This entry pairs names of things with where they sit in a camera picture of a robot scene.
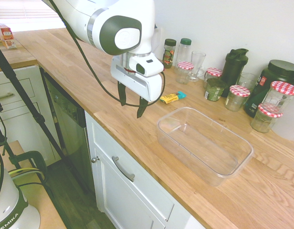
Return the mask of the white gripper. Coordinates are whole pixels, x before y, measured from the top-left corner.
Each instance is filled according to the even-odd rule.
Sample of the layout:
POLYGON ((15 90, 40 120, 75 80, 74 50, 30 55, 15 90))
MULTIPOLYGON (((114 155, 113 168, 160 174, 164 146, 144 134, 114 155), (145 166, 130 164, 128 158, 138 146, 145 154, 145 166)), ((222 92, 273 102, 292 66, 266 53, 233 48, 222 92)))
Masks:
POLYGON ((160 74, 145 77, 140 73, 130 73, 120 64, 120 57, 114 56, 111 63, 111 75, 118 81, 119 101, 126 105, 126 87, 140 95, 137 118, 141 118, 148 102, 157 100, 161 94, 162 78, 160 74))

